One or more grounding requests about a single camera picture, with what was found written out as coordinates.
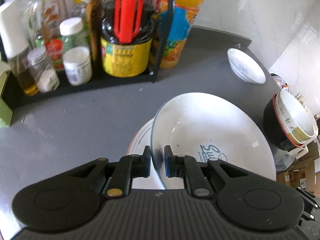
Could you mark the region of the white plate sweet print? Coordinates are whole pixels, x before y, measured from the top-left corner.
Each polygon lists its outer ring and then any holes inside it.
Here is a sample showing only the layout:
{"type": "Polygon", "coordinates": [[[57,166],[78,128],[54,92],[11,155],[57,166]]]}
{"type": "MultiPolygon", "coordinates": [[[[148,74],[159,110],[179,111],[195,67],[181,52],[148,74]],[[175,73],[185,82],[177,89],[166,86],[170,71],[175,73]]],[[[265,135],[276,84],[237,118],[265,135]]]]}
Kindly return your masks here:
{"type": "Polygon", "coordinates": [[[166,102],[151,130],[152,160],[166,189],[183,188],[181,178],[165,174],[164,148],[198,162],[223,160],[271,180],[276,167],[260,128],[231,102],[207,93],[185,93],[166,102]]]}

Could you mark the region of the red and black bowl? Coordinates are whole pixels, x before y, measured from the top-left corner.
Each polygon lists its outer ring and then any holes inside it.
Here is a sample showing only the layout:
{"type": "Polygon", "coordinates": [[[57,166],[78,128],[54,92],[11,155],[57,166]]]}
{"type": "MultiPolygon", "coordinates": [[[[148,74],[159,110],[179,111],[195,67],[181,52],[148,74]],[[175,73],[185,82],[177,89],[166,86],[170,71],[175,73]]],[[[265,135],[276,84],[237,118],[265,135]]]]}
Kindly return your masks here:
{"type": "Polygon", "coordinates": [[[272,142],[278,149],[291,151],[295,148],[302,148],[290,139],[286,133],[284,126],[280,123],[279,114],[276,113],[276,96],[275,93],[272,99],[267,103],[263,113],[263,128],[267,139],[272,142]]]}

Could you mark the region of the white plate bakery print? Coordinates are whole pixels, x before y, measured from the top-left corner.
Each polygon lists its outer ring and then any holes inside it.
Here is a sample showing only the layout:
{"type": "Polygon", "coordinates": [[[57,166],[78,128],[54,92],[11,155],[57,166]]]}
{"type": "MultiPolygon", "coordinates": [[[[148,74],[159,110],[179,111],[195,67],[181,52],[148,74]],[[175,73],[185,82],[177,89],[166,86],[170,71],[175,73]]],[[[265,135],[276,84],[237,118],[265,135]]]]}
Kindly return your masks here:
{"type": "Polygon", "coordinates": [[[259,64],[241,50],[229,48],[227,57],[232,71],[247,83],[263,85],[266,76],[259,64]]]}

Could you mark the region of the cardboard boxes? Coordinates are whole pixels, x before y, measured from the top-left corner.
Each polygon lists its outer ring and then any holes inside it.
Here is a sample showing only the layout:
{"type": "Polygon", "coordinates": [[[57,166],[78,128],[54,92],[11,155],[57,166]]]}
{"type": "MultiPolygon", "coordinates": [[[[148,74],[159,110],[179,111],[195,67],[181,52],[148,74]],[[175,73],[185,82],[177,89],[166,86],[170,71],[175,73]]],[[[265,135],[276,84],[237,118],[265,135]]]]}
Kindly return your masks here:
{"type": "Polygon", "coordinates": [[[319,197],[319,171],[316,172],[316,161],[319,161],[319,143],[307,145],[308,153],[295,160],[291,166],[277,174],[276,181],[291,188],[304,189],[319,197]]]}

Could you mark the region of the small white cap jar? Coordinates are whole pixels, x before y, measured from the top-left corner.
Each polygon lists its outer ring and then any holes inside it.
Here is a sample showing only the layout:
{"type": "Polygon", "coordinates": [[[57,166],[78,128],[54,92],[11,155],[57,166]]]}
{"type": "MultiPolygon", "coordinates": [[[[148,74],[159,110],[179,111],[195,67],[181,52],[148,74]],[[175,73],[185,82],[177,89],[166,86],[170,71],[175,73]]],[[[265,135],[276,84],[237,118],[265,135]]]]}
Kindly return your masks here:
{"type": "Polygon", "coordinates": [[[88,83],[92,77],[92,66],[89,48],[74,47],[63,55],[63,66],[69,83],[73,86],[88,83]]]}

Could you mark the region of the glass spice jar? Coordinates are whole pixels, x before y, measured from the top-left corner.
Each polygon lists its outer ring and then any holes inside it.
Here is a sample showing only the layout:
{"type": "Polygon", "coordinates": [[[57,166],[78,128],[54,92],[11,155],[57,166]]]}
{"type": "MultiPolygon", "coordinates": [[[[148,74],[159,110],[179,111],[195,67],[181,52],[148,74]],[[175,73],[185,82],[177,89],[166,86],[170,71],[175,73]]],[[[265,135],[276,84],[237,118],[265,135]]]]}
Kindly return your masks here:
{"type": "Polygon", "coordinates": [[[58,88],[60,80],[44,47],[30,51],[27,60],[31,75],[42,94],[58,88]]]}

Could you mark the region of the green tissue box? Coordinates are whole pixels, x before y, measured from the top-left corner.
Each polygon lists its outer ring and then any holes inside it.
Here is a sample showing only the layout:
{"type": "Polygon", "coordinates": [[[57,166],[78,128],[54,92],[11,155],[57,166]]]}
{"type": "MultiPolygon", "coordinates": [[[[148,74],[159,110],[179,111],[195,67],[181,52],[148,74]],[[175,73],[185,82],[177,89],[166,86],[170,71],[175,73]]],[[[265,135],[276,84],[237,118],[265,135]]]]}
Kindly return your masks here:
{"type": "Polygon", "coordinates": [[[0,128],[10,127],[12,121],[13,111],[9,107],[8,103],[5,100],[6,96],[6,85],[11,73],[10,66],[1,61],[0,65],[0,85],[1,85],[1,98],[0,98],[0,128]]]}

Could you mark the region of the black metal shelf rack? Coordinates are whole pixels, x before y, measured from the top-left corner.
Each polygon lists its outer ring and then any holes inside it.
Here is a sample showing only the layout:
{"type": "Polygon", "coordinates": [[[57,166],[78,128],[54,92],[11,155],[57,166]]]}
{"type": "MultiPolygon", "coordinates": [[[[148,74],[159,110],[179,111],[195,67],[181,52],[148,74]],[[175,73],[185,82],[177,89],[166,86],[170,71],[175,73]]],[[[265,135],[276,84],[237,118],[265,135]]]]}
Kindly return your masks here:
{"type": "Polygon", "coordinates": [[[160,69],[160,62],[163,56],[164,48],[166,46],[166,41],[169,35],[169,31],[172,24],[173,13],[175,8],[174,0],[169,0],[169,15],[164,22],[163,29],[160,33],[160,40],[158,46],[155,49],[151,50],[151,54],[154,56],[154,61],[150,62],[147,65],[146,70],[142,73],[133,76],[133,77],[114,77],[107,74],[102,69],[102,63],[100,62],[96,68],[94,68],[93,77],[89,81],[89,83],[80,85],[80,86],[72,86],[68,81],[65,73],[63,71],[58,71],[57,75],[60,80],[59,87],[48,93],[40,93],[38,92],[36,95],[27,96],[24,94],[23,90],[20,88],[17,79],[14,77],[12,73],[10,73],[7,85],[6,85],[6,96],[5,100],[8,103],[11,109],[15,109],[19,106],[26,105],[28,103],[37,102],[40,100],[44,100],[46,98],[53,98],[55,96],[60,96],[64,94],[72,94],[80,91],[92,90],[103,87],[110,86],[118,86],[129,83],[139,83],[139,82],[148,82],[155,81],[158,71],[160,69]]]}

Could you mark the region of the amber vinegar bottle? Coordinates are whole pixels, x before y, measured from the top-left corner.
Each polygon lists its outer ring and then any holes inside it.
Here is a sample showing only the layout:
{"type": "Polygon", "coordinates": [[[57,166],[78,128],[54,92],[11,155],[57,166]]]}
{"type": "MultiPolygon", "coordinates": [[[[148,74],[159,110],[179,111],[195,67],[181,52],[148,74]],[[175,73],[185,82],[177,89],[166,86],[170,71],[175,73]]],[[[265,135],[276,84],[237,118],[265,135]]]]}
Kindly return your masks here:
{"type": "Polygon", "coordinates": [[[101,61],[101,22],[103,0],[73,0],[71,15],[81,17],[94,66],[101,61]]]}

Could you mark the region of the orange juice bottle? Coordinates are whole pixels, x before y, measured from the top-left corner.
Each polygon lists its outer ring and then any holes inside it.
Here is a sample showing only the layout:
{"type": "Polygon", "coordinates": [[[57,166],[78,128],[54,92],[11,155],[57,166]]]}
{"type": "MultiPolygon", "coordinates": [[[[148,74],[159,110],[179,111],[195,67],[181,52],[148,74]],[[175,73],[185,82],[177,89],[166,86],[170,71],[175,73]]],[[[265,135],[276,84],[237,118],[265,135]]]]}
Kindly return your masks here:
{"type": "Polygon", "coordinates": [[[175,8],[160,67],[175,67],[204,0],[174,0],[175,8]]]}

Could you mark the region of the clear oil bottle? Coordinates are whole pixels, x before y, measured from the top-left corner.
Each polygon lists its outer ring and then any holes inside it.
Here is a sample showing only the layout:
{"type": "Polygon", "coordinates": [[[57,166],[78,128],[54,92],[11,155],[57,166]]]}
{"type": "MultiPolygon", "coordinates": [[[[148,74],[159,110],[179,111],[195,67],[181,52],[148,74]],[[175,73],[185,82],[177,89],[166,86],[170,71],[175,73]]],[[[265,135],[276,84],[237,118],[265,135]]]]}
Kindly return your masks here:
{"type": "Polygon", "coordinates": [[[24,11],[32,0],[8,0],[1,5],[1,39],[8,64],[24,94],[39,92],[27,55],[31,51],[24,11]]]}

